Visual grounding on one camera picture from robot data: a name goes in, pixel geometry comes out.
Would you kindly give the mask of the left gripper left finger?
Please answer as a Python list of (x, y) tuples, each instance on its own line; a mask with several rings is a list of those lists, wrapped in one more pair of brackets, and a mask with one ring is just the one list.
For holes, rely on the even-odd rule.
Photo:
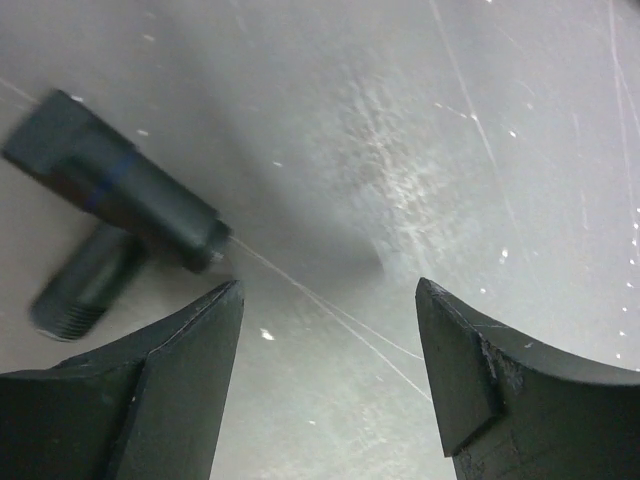
[(206, 479), (244, 312), (237, 281), (102, 347), (1, 377), (5, 479)]

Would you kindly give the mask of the black elbow pipe fitting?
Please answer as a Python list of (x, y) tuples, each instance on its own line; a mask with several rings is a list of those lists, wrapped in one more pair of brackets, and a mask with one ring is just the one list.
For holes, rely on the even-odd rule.
[(218, 211), (62, 90), (31, 109), (2, 155), (99, 221), (32, 302), (50, 337), (85, 337), (154, 255), (195, 274), (224, 255), (232, 231)]

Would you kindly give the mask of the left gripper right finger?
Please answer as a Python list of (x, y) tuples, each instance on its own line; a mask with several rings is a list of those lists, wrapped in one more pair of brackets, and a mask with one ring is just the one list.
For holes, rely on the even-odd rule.
[(426, 278), (415, 301), (457, 478), (638, 478), (638, 372), (547, 345)]

